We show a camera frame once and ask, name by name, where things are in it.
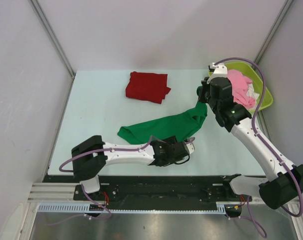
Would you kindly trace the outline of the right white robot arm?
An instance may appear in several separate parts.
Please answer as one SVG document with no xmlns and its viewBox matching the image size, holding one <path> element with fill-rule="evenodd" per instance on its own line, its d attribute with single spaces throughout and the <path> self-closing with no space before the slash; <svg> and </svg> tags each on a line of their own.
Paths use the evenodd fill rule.
<svg viewBox="0 0 303 240">
<path fill-rule="evenodd" d="M 234 102 L 229 79 L 205 77 L 197 95 L 199 102 L 208 104 L 219 126 L 248 149 L 265 174 L 265 178 L 231 176 L 222 188 L 223 197 L 228 201 L 239 195 L 260 198 L 274 210 L 298 198 L 303 207 L 303 164 L 295 165 L 260 132 L 250 112 Z"/>
</svg>

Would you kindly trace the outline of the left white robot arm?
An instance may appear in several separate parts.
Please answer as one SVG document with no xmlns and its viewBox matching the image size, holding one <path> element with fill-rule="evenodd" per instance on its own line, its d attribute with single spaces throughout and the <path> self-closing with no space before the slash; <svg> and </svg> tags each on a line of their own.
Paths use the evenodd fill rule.
<svg viewBox="0 0 303 240">
<path fill-rule="evenodd" d="M 99 172 L 103 167 L 116 164 L 181 165 L 188 162 L 194 152 L 194 140 L 191 137 L 178 141 L 175 136 L 159 140 L 152 136 L 145 144 L 119 145 L 94 135 L 72 148 L 72 173 L 83 186 L 85 195 L 96 200 L 102 194 Z"/>
</svg>

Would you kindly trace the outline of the green t-shirt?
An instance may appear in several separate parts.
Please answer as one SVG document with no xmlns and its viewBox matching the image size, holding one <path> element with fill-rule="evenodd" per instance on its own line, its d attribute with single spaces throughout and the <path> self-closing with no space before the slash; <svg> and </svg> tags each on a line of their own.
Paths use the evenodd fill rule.
<svg viewBox="0 0 303 240">
<path fill-rule="evenodd" d="M 182 113 L 120 127 L 117 135 L 131 145 L 147 143 L 151 136 L 164 140 L 176 137 L 180 142 L 199 131 L 208 116 L 206 103 L 197 102 Z"/>
</svg>

